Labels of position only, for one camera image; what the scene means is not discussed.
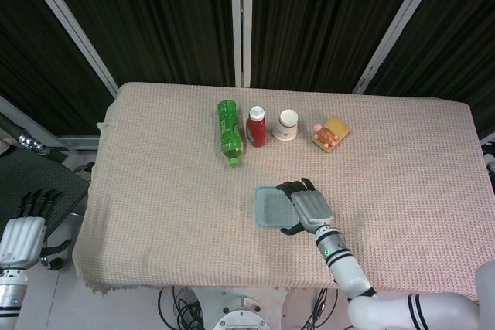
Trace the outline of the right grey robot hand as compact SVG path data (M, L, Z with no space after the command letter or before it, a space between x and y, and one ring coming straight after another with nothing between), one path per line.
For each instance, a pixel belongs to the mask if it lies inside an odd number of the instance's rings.
M286 236L293 236L302 231L316 234L323 226L330 226L334 215L322 193L316 190L308 178L300 181L283 182L276 186L289 199L299 218L299 222L290 228L281 228Z

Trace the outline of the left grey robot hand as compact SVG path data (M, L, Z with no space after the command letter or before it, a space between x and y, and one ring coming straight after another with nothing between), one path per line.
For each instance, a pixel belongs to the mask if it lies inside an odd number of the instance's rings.
M64 240L53 247L46 245L48 219L62 195L63 192L56 189L47 192L38 189L21 198L17 205L16 217L10 219L3 230L2 270L28 270L39 260L49 270L59 270L63 267L63 259L57 255L67 250L72 240Z

